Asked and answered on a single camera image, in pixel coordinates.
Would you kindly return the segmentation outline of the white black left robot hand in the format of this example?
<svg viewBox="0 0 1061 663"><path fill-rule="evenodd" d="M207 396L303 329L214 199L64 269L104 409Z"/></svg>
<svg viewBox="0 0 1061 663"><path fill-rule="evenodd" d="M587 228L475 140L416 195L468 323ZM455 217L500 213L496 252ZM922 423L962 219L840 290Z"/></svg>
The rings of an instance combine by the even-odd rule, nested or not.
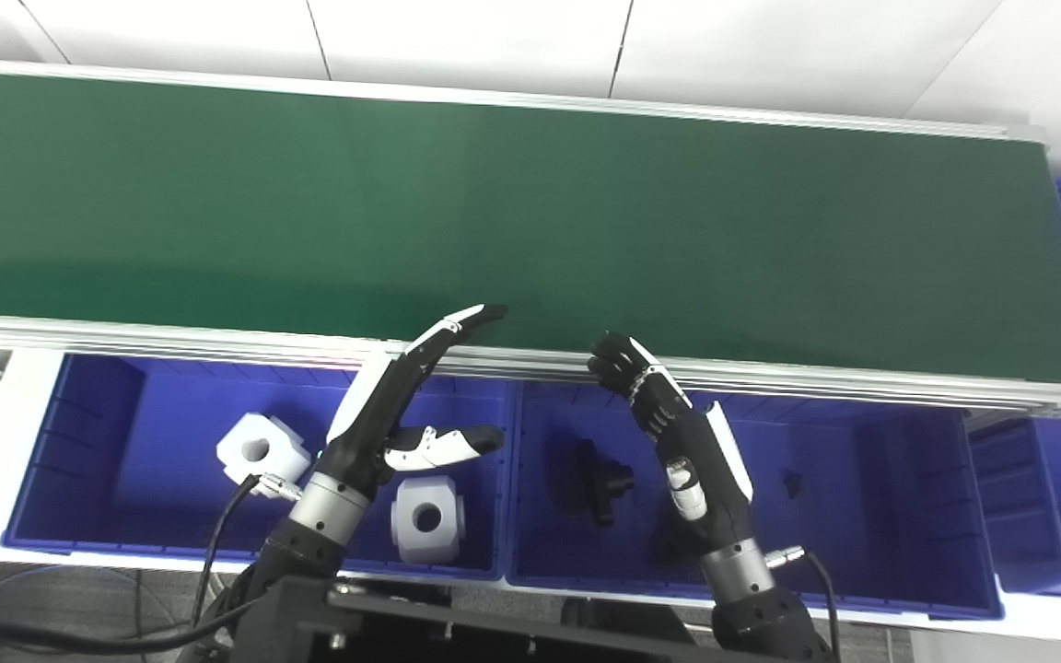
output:
<svg viewBox="0 0 1061 663"><path fill-rule="evenodd" d="M373 500L392 477L383 456L415 394L450 348L507 314L507 306L467 307L434 322L400 352L372 354L342 398L313 477L323 475Z"/></svg>

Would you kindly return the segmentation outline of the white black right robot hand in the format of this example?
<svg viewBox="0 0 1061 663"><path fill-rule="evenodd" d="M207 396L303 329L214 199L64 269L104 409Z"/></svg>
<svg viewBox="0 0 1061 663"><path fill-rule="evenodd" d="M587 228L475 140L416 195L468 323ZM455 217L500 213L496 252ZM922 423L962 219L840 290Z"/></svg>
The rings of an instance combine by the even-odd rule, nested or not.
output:
<svg viewBox="0 0 1061 663"><path fill-rule="evenodd" d="M666 366L616 331L594 341L587 368L603 388L622 396L653 441L683 549L703 557L753 545L752 483L719 404L695 406Z"/></svg>

